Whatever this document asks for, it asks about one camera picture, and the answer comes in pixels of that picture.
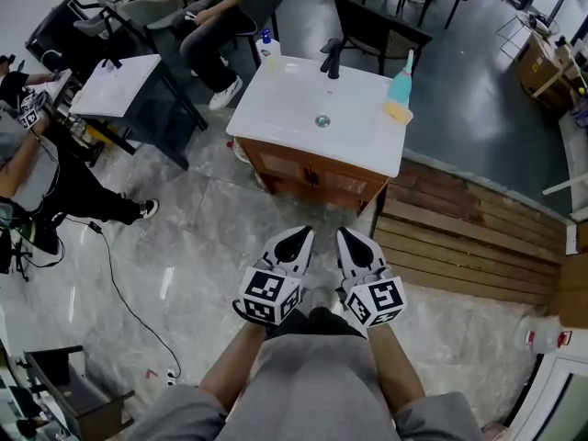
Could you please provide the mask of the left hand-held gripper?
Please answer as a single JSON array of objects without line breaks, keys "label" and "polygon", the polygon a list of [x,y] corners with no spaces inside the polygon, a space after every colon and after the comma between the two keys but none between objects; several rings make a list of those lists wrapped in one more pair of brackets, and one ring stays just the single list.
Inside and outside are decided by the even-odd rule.
[{"label": "left hand-held gripper", "polygon": [[248,322],[278,327],[301,302],[302,276],[312,255],[310,225],[286,229],[272,237],[263,255],[244,272],[235,312]]}]

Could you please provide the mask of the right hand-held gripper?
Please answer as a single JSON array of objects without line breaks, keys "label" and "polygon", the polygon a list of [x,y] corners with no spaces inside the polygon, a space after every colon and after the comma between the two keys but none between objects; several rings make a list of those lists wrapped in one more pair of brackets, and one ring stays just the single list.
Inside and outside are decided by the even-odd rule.
[{"label": "right hand-held gripper", "polygon": [[[364,327],[375,327],[394,320],[406,308],[406,295],[400,277],[395,277],[379,245],[356,230],[340,227],[335,237],[345,307]],[[352,273],[376,273],[352,286]]]}]

